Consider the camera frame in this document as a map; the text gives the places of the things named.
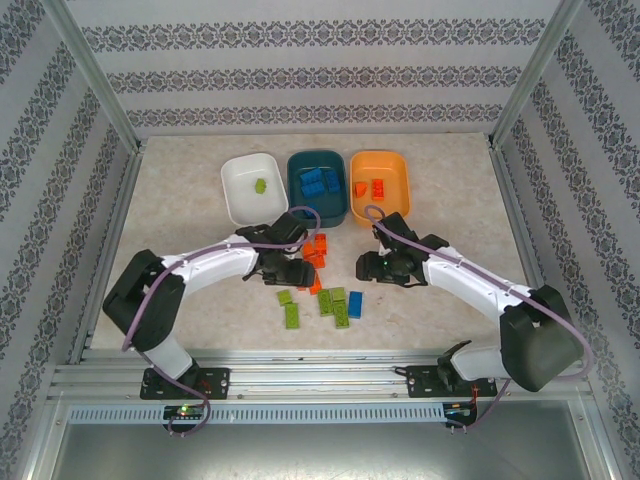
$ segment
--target white container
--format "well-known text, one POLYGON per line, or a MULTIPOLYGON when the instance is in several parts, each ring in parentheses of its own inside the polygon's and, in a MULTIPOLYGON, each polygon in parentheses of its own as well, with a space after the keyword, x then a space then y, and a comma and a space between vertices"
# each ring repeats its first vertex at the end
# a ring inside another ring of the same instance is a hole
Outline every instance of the white container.
POLYGON ((231 221, 240 227, 271 223, 289 209, 276 159, 254 153, 227 161, 220 170, 224 198, 231 221), (267 190, 256 193, 256 181, 263 178, 267 190))

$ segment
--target striped wall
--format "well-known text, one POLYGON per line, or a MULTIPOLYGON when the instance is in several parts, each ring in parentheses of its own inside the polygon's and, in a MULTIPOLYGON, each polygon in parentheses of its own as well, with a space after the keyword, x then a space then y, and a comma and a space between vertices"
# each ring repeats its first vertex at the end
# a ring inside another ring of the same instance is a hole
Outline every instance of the striped wall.
POLYGON ((0 1, 0 479, 75 341, 129 152, 37 0, 0 1))
POLYGON ((490 132, 558 0, 72 0, 142 138, 490 132))
POLYGON ((545 281, 594 347, 624 478, 640 478, 640 1, 583 4, 505 142, 545 281))

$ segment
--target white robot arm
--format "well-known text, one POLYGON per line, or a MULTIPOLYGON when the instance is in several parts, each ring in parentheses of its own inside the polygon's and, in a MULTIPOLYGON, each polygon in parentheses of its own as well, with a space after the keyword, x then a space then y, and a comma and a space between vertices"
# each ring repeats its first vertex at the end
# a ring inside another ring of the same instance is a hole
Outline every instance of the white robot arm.
POLYGON ((222 242, 207 247, 206 250, 211 251, 202 255, 188 252, 158 257, 150 250, 143 250, 129 262, 105 298, 103 310, 127 334, 149 287, 162 272, 178 264, 150 297, 131 344, 167 376, 189 385, 189 377, 195 376, 197 364, 172 334, 182 299, 236 275, 248 279, 259 274, 267 285, 312 286, 315 278, 313 265, 290 258, 292 255, 285 250, 257 246, 287 245, 305 234, 306 229, 301 223, 285 213, 272 226, 237 230, 222 242), (239 244, 245 243, 251 246, 238 248, 239 244), (235 247, 225 248, 231 244, 235 247))
POLYGON ((466 341, 440 357, 438 375, 449 390, 478 378, 511 377, 521 387, 536 392, 582 357, 584 349, 576 337, 512 294, 517 292, 531 298, 570 323, 565 303, 553 288, 545 285, 534 290, 502 279, 465 259, 448 242, 435 235, 419 239, 397 213, 385 217, 380 224, 396 235, 445 254, 457 263, 410 247, 374 226, 374 236, 380 241, 380 248, 358 259, 356 276, 359 280, 376 280, 403 287, 434 285, 443 288, 483 313, 500 328, 500 345, 466 341), (485 278, 462 268, 462 262, 474 267, 485 278), (417 283, 407 285, 412 277, 417 283), (506 288, 499 288, 494 283, 506 288))

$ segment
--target lego brick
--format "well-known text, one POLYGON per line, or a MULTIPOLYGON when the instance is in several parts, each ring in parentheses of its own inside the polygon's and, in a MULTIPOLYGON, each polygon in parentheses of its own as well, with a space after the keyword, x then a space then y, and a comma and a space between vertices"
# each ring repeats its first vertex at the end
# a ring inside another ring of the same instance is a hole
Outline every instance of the lego brick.
POLYGON ((329 193, 338 193, 340 191, 340 180, 335 170, 324 172, 324 179, 327 181, 329 193))
MULTIPOLYGON (((316 212, 318 211, 318 206, 315 203, 307 203, 306 206, 309 208, 313 208, 316 212)), ((316 218, 315 215, 311 213, 309 210, 303 210, 302 214, 307 218, 316 218)))
POLYGON ((277 295, 281 307, 287 303, 293 302, 293 298, 291 297, 291 292, 289 290, 281 290, 277 295))
POLYGON ((307 242, 302 245, 302 258, 304 260, 309 260, 316 254, 315 249, 313 248, 313 244, 311 242, 307 242))
POLYGON ((326 317, 333 313, 333 305, 331 304, 331 294, 329 290, 320 290, 318 292, 318 305, 320 306, 320 316, 326 317))
POLYGON ((347 302, 333 302, 333 315, 336 319, 336 328, 349 328, 347 302))
POLYGON ((315 295, 320 290, 322 290, 322 283, 320 283, 320 277, 318 276, 318 272, 316 272, 316 278, 313 282, 313 286, 309 288, 309 293, 311 293, 311 295, 315 295))
POLYGON ((356 194, 356 198, 364 197, 364 194, 367 193, 367 183, 366 182, 356 182, 353 190, 356 194))
POLYGON ((349 293, 349 318, 362 316, 362 292, 349 293))
POLYGON ((344 291, 344 288, 342 288, 342 287, 332 288, 330 290, 330 292, 331 292, 331 299, 334 302, 346 302, 347 301, 347 292, 344 291))
POLYGON ((371 182, 371 198, 374 200, 384 200, 384 183, 379 178, 373 180, 371 182))
POLYGON ((287 303, 284 306, 284 325, 287 329, 300 328, 297 303, 287 303))
POLYGON ((316 254, 318 255, 326 255, 327 254, 327 236, 324 233, 318 233, 315 238, 316 242, 316 254))
POLYGON ((326 192, 324 188, 324 183, 322 182, 315 182, 315 183, 309 183, 307 185, 302 185, 300 189, 302 190, 302 196, 304 198, 319 197, 320 195, 324 195, 324 193, 326 192))
POLYGON ((319 168, 314 168, 313 170, 300 174, 300 183, 302 185, 316 182, 322 182, 322 170, 319 168))
POLYGON ((256 180, 256 193, 262 195, 264 192, 267 191, 267 182, 264 178, 259 178, 258 180, 256 180))
POLYGON ((309 257, 307 261, 310 262, 311 265, 313 265, 313 268, 317 269, 325 267, 324 255, 314 255, 312 257, 309 257))

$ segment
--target metal bracket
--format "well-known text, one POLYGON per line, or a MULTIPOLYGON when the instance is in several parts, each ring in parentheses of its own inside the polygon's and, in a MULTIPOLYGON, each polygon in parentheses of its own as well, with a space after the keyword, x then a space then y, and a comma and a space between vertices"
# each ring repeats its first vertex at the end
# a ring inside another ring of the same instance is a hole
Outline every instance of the metal bracket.
MULTIPOLYGON (((206 395, 209 400, 226 400, 229 393, 228 368, 200 368, 194 390, 206 395)), ((198 397, 170 384, 153 368, 147 368, 140 386, 142 400, 197 400, 198 397)))
POLYGON ((396 367, 394 372, 407 379, 407 391, 410 398, 471 397, 474 386, 478 389, 478 397, 495 397, 498 394, 495 382, 487 378, 463 382, 456 385, 453 391, 449 391, 438 377, 436 365, 396 367))

